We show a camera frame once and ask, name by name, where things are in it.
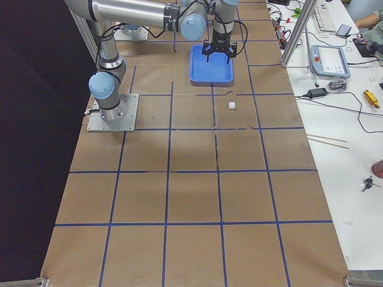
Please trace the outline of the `aluminium frame post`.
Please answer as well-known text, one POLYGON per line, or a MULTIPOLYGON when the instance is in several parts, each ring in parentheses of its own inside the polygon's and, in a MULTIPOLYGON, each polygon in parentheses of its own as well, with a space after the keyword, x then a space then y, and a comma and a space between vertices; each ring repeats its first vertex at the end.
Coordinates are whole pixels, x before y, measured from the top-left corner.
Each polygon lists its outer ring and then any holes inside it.
POLYGON ((294 53, 294 50, 297 46, 297 43, 299 42, 299 39, 302 35, 302 32, 303 32, 304 28, 306 28, 306 24, 309 20, 309 17, 311 16, 313 10, 314 10, 316 3, 317 3, 317 0, 305 1, 304 5, 302 7, 302 12, 300 14, 300 17, 298 18, 298 20, 294 26, 294 29, 291 33, 291 36, 288 40, 287 45, 285 46, 282 58, 280 60, 281 66, 283 68, 287 67, 287 65, 288 65, 288 63, 289 63, 289 61, 290 61, 290 59, 294 53))

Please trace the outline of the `white keyboard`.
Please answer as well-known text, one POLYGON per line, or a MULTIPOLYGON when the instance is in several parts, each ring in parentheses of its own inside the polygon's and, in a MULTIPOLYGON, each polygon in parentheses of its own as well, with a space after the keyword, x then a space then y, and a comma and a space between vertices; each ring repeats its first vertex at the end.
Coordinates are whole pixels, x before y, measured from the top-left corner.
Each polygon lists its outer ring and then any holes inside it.
POLYGON ((320 32, 335 33, 337 31, 326 2, 317 2, 315 4, 314 18, 320 32))

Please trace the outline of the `bunch of keys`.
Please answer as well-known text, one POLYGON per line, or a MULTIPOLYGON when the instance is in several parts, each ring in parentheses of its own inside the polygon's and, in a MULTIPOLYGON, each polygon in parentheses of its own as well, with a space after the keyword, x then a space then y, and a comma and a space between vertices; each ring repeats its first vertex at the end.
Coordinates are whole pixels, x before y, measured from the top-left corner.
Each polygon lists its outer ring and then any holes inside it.
POLYGON ((372 187, 379 187, 379 188, 381 187, 380 185, 373 182, 372 176, 363 178, 362 181, 363 181, 363 183, 361 184, 361 186, 363 186, 363 189, 361 190, 362 192, 365 192, 372 187))

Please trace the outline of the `teach pendant tablet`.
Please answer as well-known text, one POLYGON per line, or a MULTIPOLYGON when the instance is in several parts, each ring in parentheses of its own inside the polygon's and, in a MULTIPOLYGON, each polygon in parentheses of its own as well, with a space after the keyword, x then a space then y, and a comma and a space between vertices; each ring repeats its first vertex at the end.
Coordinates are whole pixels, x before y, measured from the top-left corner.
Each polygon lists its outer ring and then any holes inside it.
POLYGON ((341 47, 312 45, 309 49, 309 67, 322 77, 350 78, 351 73, 341 47))

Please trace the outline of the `black power adapter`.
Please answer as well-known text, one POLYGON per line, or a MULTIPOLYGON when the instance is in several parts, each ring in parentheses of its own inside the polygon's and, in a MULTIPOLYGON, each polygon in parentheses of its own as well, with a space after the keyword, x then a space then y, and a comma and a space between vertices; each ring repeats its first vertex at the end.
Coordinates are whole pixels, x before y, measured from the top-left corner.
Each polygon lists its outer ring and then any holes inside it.
POLYGON ((308 92, 307 92, 307 96, 312 99, 312 98, 315 98, 315 97, 322 97, 322 96, 325 96, 326 94, 328 93, 328 91, 326 90, 326 88, 314 88, 314 89, 310 89, 308 92))

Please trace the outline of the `wooden chopsticks pair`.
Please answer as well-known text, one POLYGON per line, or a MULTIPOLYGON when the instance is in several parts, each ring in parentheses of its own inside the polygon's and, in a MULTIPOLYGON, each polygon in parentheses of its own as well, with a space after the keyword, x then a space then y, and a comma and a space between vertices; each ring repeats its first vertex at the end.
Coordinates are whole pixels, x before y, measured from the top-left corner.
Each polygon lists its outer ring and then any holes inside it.
POLYGON ((307 134, 306 136, 309 141, 315 141, 321 144, 335 146, 337 148, 349 149, 349 147, 346 145, 348 141, 344 139, 337 139, 337 138, 318 136, 318 135, 312 135, 312 134, 307 134))

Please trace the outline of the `blue plastic tray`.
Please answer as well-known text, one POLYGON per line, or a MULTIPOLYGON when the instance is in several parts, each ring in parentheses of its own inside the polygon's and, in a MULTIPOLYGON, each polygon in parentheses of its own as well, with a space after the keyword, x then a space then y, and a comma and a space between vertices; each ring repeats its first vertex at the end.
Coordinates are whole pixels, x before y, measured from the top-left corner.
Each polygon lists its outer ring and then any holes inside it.
POLYGON ((202 44, 193 45, 190 51, 189 79, 194 86, 230 87, 234 83, 233 60, 227 62, 224 53, 202 54, 202 44))

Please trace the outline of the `brown paper table cover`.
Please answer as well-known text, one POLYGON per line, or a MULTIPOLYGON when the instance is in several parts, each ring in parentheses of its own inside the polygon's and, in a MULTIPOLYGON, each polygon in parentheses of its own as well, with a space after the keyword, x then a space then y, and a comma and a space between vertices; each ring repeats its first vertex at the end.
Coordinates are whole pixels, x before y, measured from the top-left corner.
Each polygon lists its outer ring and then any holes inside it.
POLYGON ((81 128, 50 286, 342 286, 346 265, 264 1, 241 1, 235 130, 81 128))

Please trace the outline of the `black smartphone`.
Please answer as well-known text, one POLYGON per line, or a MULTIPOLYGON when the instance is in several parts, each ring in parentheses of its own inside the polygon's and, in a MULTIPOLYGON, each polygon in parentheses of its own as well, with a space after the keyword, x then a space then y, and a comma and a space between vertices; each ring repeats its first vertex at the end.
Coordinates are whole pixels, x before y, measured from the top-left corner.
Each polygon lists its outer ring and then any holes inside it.
POLYGON ((340 25, 339 29, 336 32, 336 36, 339 36, 341 38, 347 38, 349 37, 349 33, 351 31, 351 26, 342 24, 340 25))

